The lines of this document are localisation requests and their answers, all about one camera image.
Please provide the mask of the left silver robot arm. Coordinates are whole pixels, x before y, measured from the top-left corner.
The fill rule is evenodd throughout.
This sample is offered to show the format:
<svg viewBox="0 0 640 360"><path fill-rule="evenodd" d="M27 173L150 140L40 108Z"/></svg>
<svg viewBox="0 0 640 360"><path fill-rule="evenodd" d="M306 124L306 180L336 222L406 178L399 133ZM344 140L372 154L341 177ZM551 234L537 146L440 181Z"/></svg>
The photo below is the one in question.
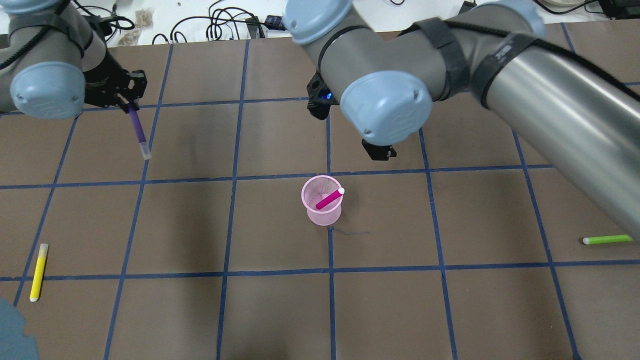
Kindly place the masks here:
<svg viewBox="0 0 640 360"><path fill-rule="evenodd" d="M1 112L39 119L78 116L85 105L137 110L142 70L127 71L68 0L3 0Z"/></svg>

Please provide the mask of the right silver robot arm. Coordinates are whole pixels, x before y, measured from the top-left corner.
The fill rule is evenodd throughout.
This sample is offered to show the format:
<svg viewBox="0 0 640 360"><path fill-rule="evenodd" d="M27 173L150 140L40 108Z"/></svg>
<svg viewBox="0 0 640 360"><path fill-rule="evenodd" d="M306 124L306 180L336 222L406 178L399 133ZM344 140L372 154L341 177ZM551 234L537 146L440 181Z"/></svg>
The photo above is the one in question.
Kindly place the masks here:
<svg viewBox="0 0 640 360"><path fill-rule="evenodd" d="M499 0L384 40L350 0L288 0L283 23L315 64L309 111L338 105L373 160L423 127L434 102L470 91L617 225L640 231L639 96L546 41L528 0Z"/></svg>

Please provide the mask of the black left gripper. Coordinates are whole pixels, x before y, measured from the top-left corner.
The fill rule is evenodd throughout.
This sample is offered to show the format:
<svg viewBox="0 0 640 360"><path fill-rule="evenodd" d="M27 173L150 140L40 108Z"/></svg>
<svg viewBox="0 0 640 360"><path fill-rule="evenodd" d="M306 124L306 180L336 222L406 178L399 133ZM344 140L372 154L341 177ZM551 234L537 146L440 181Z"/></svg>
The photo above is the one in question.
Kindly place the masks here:
<svg viewBox="0 0 640 360"><path fill-rule="evenodd" d="M91 70L83 72L84 103L100 108L119 107L124 113L140 111L139 99L148 84L144 70L129 71L105 51L103 59Z"/></svg>

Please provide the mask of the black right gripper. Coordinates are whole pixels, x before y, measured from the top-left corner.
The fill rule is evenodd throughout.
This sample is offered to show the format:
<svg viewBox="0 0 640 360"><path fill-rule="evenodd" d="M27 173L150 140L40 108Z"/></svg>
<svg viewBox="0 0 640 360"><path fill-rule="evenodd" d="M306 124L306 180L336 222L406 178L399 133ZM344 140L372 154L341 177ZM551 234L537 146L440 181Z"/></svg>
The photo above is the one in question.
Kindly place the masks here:
<svg viewBox="0 0 640 360"><path fill-rule="evenodd" d="M331 107L338 106L339 101L318 71L314 73L306 85L306 90L308 95L306 109L308 112L317 120L327 120ZM361 139L361 145L372 161L389 161L398 155L393 145L373 145L365 139Z"/></svg>

